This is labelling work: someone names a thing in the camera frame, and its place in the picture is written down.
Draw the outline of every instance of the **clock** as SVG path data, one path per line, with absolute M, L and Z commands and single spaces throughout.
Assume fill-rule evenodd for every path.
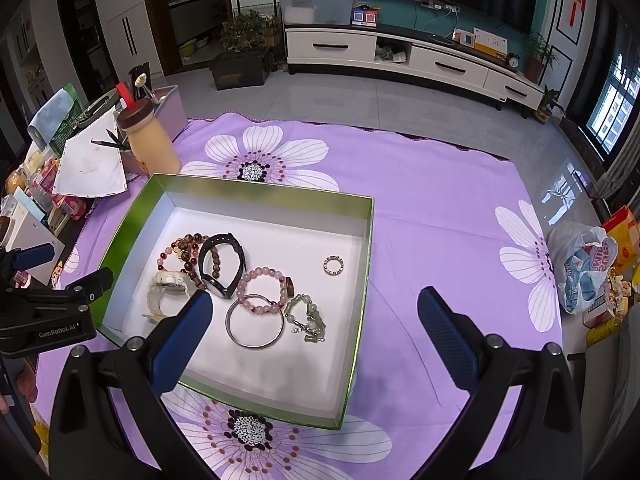
M 520 56 L 512 53 L 507 54 L 507 63 L 509 64 L 509 67 L 516 72 L 520 66 Z

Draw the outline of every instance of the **power outlet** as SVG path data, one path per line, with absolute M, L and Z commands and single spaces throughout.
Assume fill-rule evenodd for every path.
M 421 6 L 427 7 L 428 9 L 433 10 L 442 10 L 444 8 L 444 4 L 439 2 L 438 0 L 426 0 L 425 2 L 420 3 Z

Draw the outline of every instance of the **tile floor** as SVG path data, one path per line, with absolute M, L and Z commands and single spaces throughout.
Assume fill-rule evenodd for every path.
M 187 115 L 213 118 L 236 111 L 252 119 L 339 123 L 445 140 L 512 160 L 543 231 L 569 219 L 599 225 L 574 178 L 589 174 L 564 134 L 552 124 L 524 120 L 519 110 L 402 83 L 329 74 L 271 73 L 264 86 L 216 91 L 208 70 L 166 78 L 177 84 Z M 564 316 L 564 350 L 584 350 L 579 317 Z

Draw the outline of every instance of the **black smart band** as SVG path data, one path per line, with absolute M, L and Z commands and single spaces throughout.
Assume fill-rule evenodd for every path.
M 234 251 L 238 254 L 238 258 L 240 259 L 240 265 L 238 266 L 238 272 L 236 272 L 236 276 L 231 282 L 229 286 L 224 286 L 220 283 L 216 278 L 204 272 L 204 258 L 209 253 L 209 251 L 218 245 L 228 244 L 234 248 Z M 200 278 L 203 282 L 212 285 L 224 298 L 230 300 L 233 296 L 236 288 L 238 288 L 238 283 L 240 282 L 240 278 L 242 277 L 242 272 L 246 271 L 246 261 L 244 259 L 244 251 L 242 250 L 242 246 L 240 242 L 236 240 L 236 238 L 231 234 L 219 234 L 210 236 L 200 248 L 200 253 L 198 254 L 198 270 L 200 271 Z

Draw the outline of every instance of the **doorway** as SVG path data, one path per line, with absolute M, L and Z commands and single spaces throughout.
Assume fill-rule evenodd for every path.
M 58 0 L 58 10 L 78 79 L 92 102 L 114 88 L 118 81 L 95 0 Z
M 166 75 L 202 68 L 220 52 L 229 0 L 145 0 Z

